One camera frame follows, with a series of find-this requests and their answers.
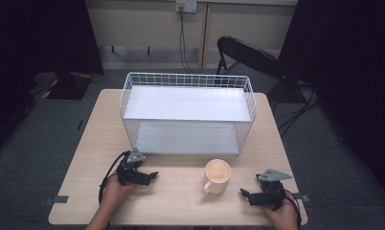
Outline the black curtain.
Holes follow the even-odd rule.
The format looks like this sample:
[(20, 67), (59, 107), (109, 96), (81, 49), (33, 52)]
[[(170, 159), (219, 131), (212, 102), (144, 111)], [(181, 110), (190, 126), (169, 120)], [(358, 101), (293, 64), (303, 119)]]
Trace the black curtain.
[(297, 0), (280, 54), (385, 192), (385, 0)]

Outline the person's left hand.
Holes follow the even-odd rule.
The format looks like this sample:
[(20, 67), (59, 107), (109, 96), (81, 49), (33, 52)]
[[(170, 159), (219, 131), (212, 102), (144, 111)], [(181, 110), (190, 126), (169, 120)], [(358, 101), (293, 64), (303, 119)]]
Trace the person's left hand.
[(108, 177), (101, 205), (116, 206), (117, 208), (135, 188), (136, 185), (133, 183), (123, 185), (119, 176), (114, 173)]

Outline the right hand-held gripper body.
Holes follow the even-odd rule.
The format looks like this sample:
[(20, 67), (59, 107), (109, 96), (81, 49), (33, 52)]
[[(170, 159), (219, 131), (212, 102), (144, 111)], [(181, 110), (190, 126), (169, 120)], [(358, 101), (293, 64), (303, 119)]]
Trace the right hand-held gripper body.
[(267, 197), (268, 201), (266, 205), (270, 205), (273, 211), (278, 210), (286, 198), (282, 180), (291, 179), (292, 175), (267, 169), (263, 173), (258, 173), (256, 178), (260, 183), (261, 192), (263, 193), (259, 196)]

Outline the black folding chair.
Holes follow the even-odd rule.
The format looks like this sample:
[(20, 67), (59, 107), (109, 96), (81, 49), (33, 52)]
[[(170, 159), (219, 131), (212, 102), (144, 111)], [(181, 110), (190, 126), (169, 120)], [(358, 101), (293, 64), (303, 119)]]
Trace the black folding chair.
[(278, 60), (264, 50), (228, 35), (217, 40), (217, 49), (218, 75), (247, 76), (253, 91), (265, 94), (273, 104), (293, 104), (302, 98), (283, 75)]

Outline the black stand base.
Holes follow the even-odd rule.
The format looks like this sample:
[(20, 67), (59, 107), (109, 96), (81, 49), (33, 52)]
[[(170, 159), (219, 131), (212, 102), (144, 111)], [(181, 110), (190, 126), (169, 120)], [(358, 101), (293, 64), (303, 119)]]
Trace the black stand base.
[(70, 72), (57, 75), (43, 97), (53, 100), (81, 100), (92, 79), (89, 75)]

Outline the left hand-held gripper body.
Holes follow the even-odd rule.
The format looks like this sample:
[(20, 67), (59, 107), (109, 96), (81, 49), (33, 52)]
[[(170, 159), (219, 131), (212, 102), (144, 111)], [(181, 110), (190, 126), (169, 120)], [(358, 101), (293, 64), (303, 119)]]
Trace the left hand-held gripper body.
[(145, 160), (145, 157), (137, 149), (123, 152), (122, 157), (123, 159), (116, 170), (120, 182), (125, 185), (131, 183), (132, 178), (141, 178), (138, 168)]

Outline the person's right hand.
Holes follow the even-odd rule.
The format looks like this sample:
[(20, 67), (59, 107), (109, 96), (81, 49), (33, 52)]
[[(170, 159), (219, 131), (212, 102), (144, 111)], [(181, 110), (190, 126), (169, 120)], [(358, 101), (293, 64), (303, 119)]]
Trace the person's right hand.
[(264, 206), (261, 208), (264, 213), (270, 218), (275, 229), (277, 226), (284, 225), (298, 227), (296, 205), (293, 203), (294, 196), (289, 192), (286, 192), (285, 194), (286, 200), (283, 202), (282, 206), (278, 210), (273, 211), (268, 206)]

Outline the white cup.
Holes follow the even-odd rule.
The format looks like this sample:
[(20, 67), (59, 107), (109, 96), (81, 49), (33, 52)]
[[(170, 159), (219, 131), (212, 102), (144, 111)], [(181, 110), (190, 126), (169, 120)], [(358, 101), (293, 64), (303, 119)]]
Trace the white cup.
[(213, 159), (207, 163), (202, 181), (206, 194), (222, 194), (228, 185), (232, 171), (230, 165), (221, 159)]

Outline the white wall socket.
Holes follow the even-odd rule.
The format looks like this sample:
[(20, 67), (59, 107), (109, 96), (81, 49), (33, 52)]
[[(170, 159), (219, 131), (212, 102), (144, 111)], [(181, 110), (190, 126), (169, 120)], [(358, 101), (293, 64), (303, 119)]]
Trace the white wall socket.
[(176, 0), (175, 9), (177, 12), (196, 13), (197, 2), (195, 0)]

